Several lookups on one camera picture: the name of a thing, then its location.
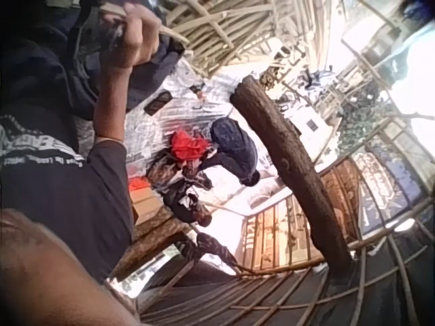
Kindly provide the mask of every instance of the wooden post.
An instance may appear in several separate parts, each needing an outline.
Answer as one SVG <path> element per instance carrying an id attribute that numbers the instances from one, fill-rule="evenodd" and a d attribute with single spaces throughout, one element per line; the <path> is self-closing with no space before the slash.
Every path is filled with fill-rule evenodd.
<path id="1" fill-rule="evenodd" d="M 230 97 L 249 126 L 260 137 L 283 182 L 293 191 L 311 226 L 313 244 L 331 271 L 344 274 L 351 266 L 345 239 L 334 209 L 314 165 L 291 122 L 284 120 L 262 86 L 247 76 Z"/>

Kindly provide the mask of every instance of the bamboo frame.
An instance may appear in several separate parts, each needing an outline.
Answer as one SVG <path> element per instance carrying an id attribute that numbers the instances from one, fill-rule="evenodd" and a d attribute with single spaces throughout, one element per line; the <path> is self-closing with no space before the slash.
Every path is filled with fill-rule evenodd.
<path id="1" fill-rule="evenodd" d="M 414 259 L 416 259 L 417 257 L 419 257 L 426 249 L 428 248 L 428 246 L 423 246 L 420 248 L 420 250 L 418 250 L 417 252 L 415 252 L 412 256 L 410 256 L 406 261 L 404 261 L 404 265 L 407 265 L 409 262 L 413 261 Z M 397 271 L 399 271 L 399 267 L 394 267 L 391 270 L 389 270 L 388 272 L 383 273 L 382 275 L 379 275 L 377 277 L 375 277 L 374 279 L 366 282 L 364 284 L 364 288 L 367 288 L 373 284 L 378 283 L 379 281 L 387 278 L 388 276 L 396 273 Z M 344 291 L 342 293 L 333 295 L 331 297 L 326 297 L 324 299 L 321 299 L 319 301 L 316 302 L 316 306 L 320 305 L 320 304 L 326 304 L 328 302 L 337 300 L 337 299 L 341 299 L 342 297 L 347 297 L 355 292 L 358 292 L 360 289 L 360 286 L 358 287 L 354 287 L 352 289 L 349 289 L 347 291 Z M 294 310 L 294 309 L 301 309 L 301 308 L 306 308 L 308 307 L 309 304 L 292 304 L 292 305 L 288 305 L 288 306 L 280 306 L 279 310 Z M 246 309 L 247 307 L 245 306 L 232 306 L 231 309 L 235 309 L 235 310 L 242 310 L 242 309 Z M 270 306 L 256 306 L 253 307 L 252 310 L 270 310 L 272 307 Z"/>
<path id="2" fill-rule="evenodd" d="M 415 311 L 413 292 L 411 290 L 411 284 L 409 283 L 408 274 L 406 273 L 406 268 L 402 256 L 400 254 L 399 248 L 394 242 L 392 235 L 387 236 L 387 239 L 391 248 L 393 249 L 394 255 L 396 256 L 396 260 L 399 265 L 399 272 L 400 272 L 400 277 L 402 279 L 403 290 L 405 293 L 405 302 L 406 302 L 406 309 L 408 310 L 409 322 L 411 326 L 419 326 L 420 322 L 417 317 L 417 312 Z"/>
<path id="3" fill-rule="evenodd" d="M 287 233 L 287 237 L 288 237 L 288 264 L 289 266 L 292 265 L 292 256 L 293 256 L 293 244 L 292 244 L 292 223 L 290 222 L 290 210 L 288 207 L 288 201 L 289 198 L 285 199 L 285 207 L 287 208 L 287 223 L 288 223 L 288 233 Z"/>
<path id="4" fill-rule="evenodd" d="M 368 182 L 366 180 L 366 178 L 364 178 L 364 175 L 362 174 L 362 171 L 358 168 L 358 165 L 356 164 L 355 160 L 352 157 L 349 157 L 349 161 L 353 164 L 353 166 L 356 168 L 356 170 L 358 171 L 358 174 L 360 175 L 360 179 L 362 180 L 362 182 L 364 183 L 364 185 L 366 186 L 368 193 L 370 194 L 370 197 L 373 199 L 373 204 L 375 204 L 376 210 L 378 211 L 379 214 L 379 219 L 381 219 L 381 223 L 382 226 L 384 228 L 387 227 L 387 224 L 385 222 L 385 219 L 383 218 L 383 214 L 382 214 L 382 210 L 379 207 L 379 204 L 376 201 L 376 197 L 373 194 L 373 191 L 371 190 L 370 186 L 368 185 Z"/>
<path id="5" fill-rule="evenodd" d="M 199 4 L 197 0 L 186 0 L 198 13 L 202 16 L 210 16 L 209 12 Z M 215 29 L 216 33 L 225 41 L 230 49 L 234 48 L 231 40 L 228 38 L 227 34 L 224 32 L 221 26 L 215 21 L 210 21 L 209 24 Z"/>
<path id="6" fill-rule="evenodd" d="M 252 247 L 251 270 L 254 270 L 254 266 L 256 264 L 257 231 L 258 231 L 258 215 L 256 215 L 256 226 L 254 228 L 254 243 Z"/>
<path id="7" fill-rule="evenodd" d="M 207 315 L 201 317 L 200 319 L 198 319 L 190 324 L 187 324 L 185 326 L 195 326 L 195 325 L 201 324 L 204 321 L 208 321 L 209 319 L 213 318 L 214 316 L 217 316 L 221 312 L 224 312 L 225 310 L 229 309 L 231 306 L 238 304 L 240 301 L 245 299 L 248 295 L 253 293 L 256 289 L 259 289 L 265 282 L 267 282 L 270 279 L 271 278 L 264 278 L 261 282 L 258 282 L 255 286 L 253 286 L 251 289 L 249 289 L 243 295 L 239 296 L 237 299 L 231 301 L 229 304 L 226 304 L 224 307 L 222 307 L 222 308 L 220 308 L 220 309 L 218 309 L 210 314 L 207 314 Z"/>
<path id="8" fill-rule="evenodd" d="M 352 208 L 352 204 L 351 204 L 350 199 L 349 199 L 349 197 L 347 195 L 347 190 L 346 190 L 345 184 L 343 183 L 343 180 L 341 179 L 340 173 L 337 172 L 336 166 L 332 170 L 333 170 L 333 173 L 334 173 L 334 175 L 335 175 L 335 177 L 336 177 L 336 179 L 338 181 L 338 186 L 340 187 L 341 192 L 343 193 L 343 197 L 345 198 L 347 210 L 349 211 L 349 215 L 350 215 L 350 218 L 351 218 L 352 226 L 353 226 L 353 228 L 355 230 L 355 234 L 357 236 L 357 239 L 361 240 L 362 239 L 362 235 L 361 235 L 361 229 L 360 229 L 360 227 L 358 225 L 358 216 L 355 215 L 355 211 Z"/>
<path id="9" fill-rule="evenodd" d="M 232 318 L 228 319 L 224 324 L 222 324 L 222 326 L 229 326 L 229 325 L 235 323 L 236 321 L 238 321 L 240 318 L 242 318 L 243 316 L 245 316 L 249 312 L 251 312 L 253 307 L 257 306 L 264 299 L 266 299 L 270 294 L 272 294 L 292 274 L 293 274 L 293 272 L 288 272 L 285 276 L 283 276 L 282 278 L 277 280 L 277 282 L 274 285 L 272 285 L 272 287 L 270 287 L 266 292 L 264 292 L 256 300 L 254 300 L 254 302 L 252 302 L 252 304 L 250 304 L 248 307 L 246 307 L 246 309 L 244 309 L 240 313 L 235 314 Z"/>
<path id="10" fill-rule="evenodd" d="M 362 247 L 361 250 L 361 268 L 360 268 L 360 286 L 358 289 L 358 295 L 356 298 L 355 310 L 353 311 L 353 316 L 349 326 L 357 326 L 358 320 L 360 318 L 362 302 L 364 300 L 364 285 L 366 284 L 366 247 Z"/>
<path id="11" fill-rule="evenodd" d="M 144 313 L 153 304 L 157 302 L 157 299 L 164 295 L 171 287 L 173 287 L 179 280 L 183 278 L 195 265 L 195 261 L 189 261 L 163 288 L 161 288 L 157 293 L 154 293 L 143 305 L 140 306 L 139 314 Z"/>
<path id="12" fill-rule="evenodd" d="M 243 261 L 242 261 L 242 265 L 244 265 L 244 266 L 246 265 L 245 260 L 246 260 L 246 250 L 247 250 L 247 224 L 249 223 L 249 219 L 246 219 L 245 222 L 246 222 L 246 226 L 245 226 L 245 242 L 244 242 L 244 245 L 243 245 Z"/>
<path id="13" fill-rule="evenodd" d="M 415 219 L 415 223 L 417 224 L 417 227 L 420 229 L 420 231 L 433 243 L 435 243 L 435 238 L 434 235 L 432 233 L 430 233 L 430 231 L 424 226 L 424 224 L 422 224 L 421 221 L 419 221 L 418 219 Z"/>
<path id="14" fill-rule="evenodd" d="M 268 12 L 272 10 L 271 5 L 255 5 L 252 7 L 244 7 L 240 9 L 224 10 L 223 12 L 218 12 L 216 14 L 209 14 L 208 16 L 203 16 L 201 18 L 193 19 L 184 24 L 177 25 L 173 28 L 175 32 L 181 33 L 187 31 L 188 29 L 196 28 L 202 24 L 207 24 L 211 21 L 217 21 L 225 19 L 228 17 L 237 17 L 246 14 L 253 14 L 255 12 Z"/>
<path id="15" fill-rule="evenodd" d="M 301 276 L 299 276 L 298 280 L 292 285 L 292 287 L 290 287 L 288 291 L 284 293 L 281 299 L 279 299 L 278 302 L 254 324 L 254 326 L 261 326 L 265 324 L 265 322 L 267 322 L 274 315 L 274 313 L 278 311 L 279 307 L 289 298 L 289 296 L 291 296 L 291 294 L 293 294 L 293 292 L 297 290 L 299 285 L 303 282 L 303 280 L 305 279 L 305 277 L 308 275 L 310 271 L 311 268 L 308 267 L 307 270 L 304 273 L 302 273 Z"/>
<path id="16" fill-rule="evenodd" d="M 395 29 L 397 27 L 393 22 L 391 22 L 389 19 L 387 19 L 383 14 L 381 14 L 378 10 L 376 10 L 374 7 L 369 5 L 367 2 L 365 2 L 363 0 L 358 0 L 358 2 L 361 3 L 367 9 L 369 9 L 372 13 L 374 13 L 380 19 L 382 19 L 384 21 L 384 23 L 387 24 L 388 26 L 390 26 L 392 29 Z"/>
<path id="17" fill-rule="evenodd" d="M 296 326 L 304 326 L 307 324 L 311 314 L 313 313 L 313 310 L 317 304 L 317 302 L 319 301 L 319 298 L 324 290 L 326 281 L 328 279 L 328 275 L 329 275 L 329 270 L 324 274 L 324 276 L 321 279 L 320 285 L 317 288 L 317 291 L 315 292 L 313 299 L 311 300 L 310 304 L 308 305 L 307 309 L 305 310 L 304 314 L 302 315 L 302 317 L 299 319 L 298 323 L 296 324 Z"/>
<path id="18" fill-rule="evenodd" d="M 221 296 L 219 296 L 216 300 L 209 302 L 208 304 L 201 304 L 198 308 L 196 309 L 188 309 L 187 313 L 185 314 L 177 314 L 176 316 L 174 316 L 173 318 L 168 318 L 168 319 L 160 319 L 158 321 L 159 325 L 171 325 L 177 321 L 183 320 L 188 318 L 189 316 L 192 316 L 193 314 L 196 314 L 198 312 L 200 312 L 201 310 L 204 310 L 210 306 L 216 305 L 218 302 L 226 299 L 227 297 L 231 297 L 236 295 L 241 289 L 244 289 L 245 287 L 247 287 L 248 285 L 252 284 L 254 280 L 247 280 L 245 282 L 240 282 L 238 283 L 239 287 L 234 287 L 232 288 L 230 291 L 227 291 L 225 293 L 223 293 Z"/>
<path id="19" fill-rule="evenodd" d="M 195 307 L 199 304 L 204 304 L 205 302 L 212 300 L 213 298 L 221 295 L 221 293 L 226 292 L 227 290 L 231 289 L 233 286 L 239 284 L 240 282 L 241 282 L 240 278 L 235 279 L 225 285 L 222 285 L 221 287 L 218 287 L 217 289 L 214 289 L 213 291 L 202 294 L 194 299 L 188 300 L 187 302 L 176 304 L 174 306 L 163 308 L 157 311 L 141 314 L 141 316 L 147 319 L 156 319 L 162 314 L 165 315 L 165 317 L 173 316 L 174 314 L 179 314 L 180 312 L 189 310 L 192 307 Z"/>
<path id="20" fill-rule="evenodd" d="M 276 266 L 276 251 L 277 251 L 277 222 L 276 222 L 276 207 L 277 205 L 275 205 L 273 207 L 273 227 L 272 227 L 272 231 L 273 231 L 273 258 L 272 258 L 272 267 Z"/>
<path id="21" fill-rule="evenodd" d="M 422 211 L 427 209 L 429 207 L 429 205 L 431 205 L 431 204 L 432 204 L 432 199 L 426 198 L 425 200 L 423 200 L 419 204 L 415 205 L 413 210 L 407 211 L 407 212 L 401 214 L 401 216 L 396 217 L 394 219 L 394 220 L 398 221 L 396 224 L 396 227 L 399 226 L 401 223 L 405 222 L 407 219 L 414 217 L 417 214 L 420 214 Z M 356 242 L 349 244 L 349 250 L 358 250 L 358 249 L 361 249 L 362 247 L 366 247 L 367 245 L 370 245 L 370 244 L 382 239 L 384 236 L 391 234 L 393 231 L 394 231 L 394 228 L 382 228 L 376 234 L 373 234 L 371 237 L 369 237 L 367 239 L 364 239 L 361 241 L 356 241 Z M 312 259 L 311 261 L 303 261 L 301 263 L 292 264 L 291 266 L 281 266 L 278 268 L 271 268 L 268 270 L 258 270 L 258 271 L 256 271 L 256 275 L 276 274 L 276 273 L 287 272 L 289 270 L 303 270 L 305 268 L 313 267 L 313 266 L 319 265 L 319 264 L 324 263 L 324 262 L 325 262 L 325 259 L 323 257 L 318 257 L 318 258 Z"/>
<path id="22" fill-rule="evenodd" d="M 263 255 L 264 255 L 264 211 L 262 220 L 262 237 L 261 237 L 261 255 L 260 255 L 260 269 L 263 269 Z"/>

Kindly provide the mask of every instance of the wooden log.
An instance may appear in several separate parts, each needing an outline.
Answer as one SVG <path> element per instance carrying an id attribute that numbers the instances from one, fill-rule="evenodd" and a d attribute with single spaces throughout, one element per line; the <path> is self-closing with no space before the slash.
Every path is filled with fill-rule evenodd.
<path id="1" fill-rule="evenodd" d="M 188 232 L 189 225 L 172 217 L 167 209 L 162 209 L 148 222 L 139 224 L 133 230 L 133 244 L 127 249 L 115 266 L 111 277 L 118 282 L 151 260 L 156 254 L 173 244 L 179 238 L 178 232 Z"/>
<path id="2" fill-rule="evenodd" d="M 346 273 L 351 256 L 334 209 L 294 126 L 284 120 L 262 86 L 247 76 L 230 97 L 249 126 L 260 137 L 283 182 L 292 189 L 311 226 L 313 244 L 335 274 Z"/>

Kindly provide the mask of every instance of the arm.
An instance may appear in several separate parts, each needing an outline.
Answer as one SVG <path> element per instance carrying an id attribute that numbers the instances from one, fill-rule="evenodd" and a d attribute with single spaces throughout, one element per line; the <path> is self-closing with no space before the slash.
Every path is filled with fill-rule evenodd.
<path id="1" fill-rule="evenodd" d="M 222 152 L 221 153 L 218 152 L 211 158 L 205 160 L 201 164 L 200 169 L 205 170 L 206 168 L 210 168 L 216 165 L 222 166 L 223 168 L 231 172 L 239 179 L 244 179 L 249 174 L 247 171 L 241 168 L 240 164 L 234 158 L 231 158 L 230 156 Z"/>
<path id="2" fill-rule="evenodd" d="M 94 111 L 95 143 L 124 140 L 124 119 L 130 74 L 135 65 L 150 61 L 158 49 L 161 21 L 142 5 L 127 3 L 127 17 L 120 46 L 101 54 L 102 78 L 100 95 Z M 110 24 L 119 19 L 104 16 Z"/>

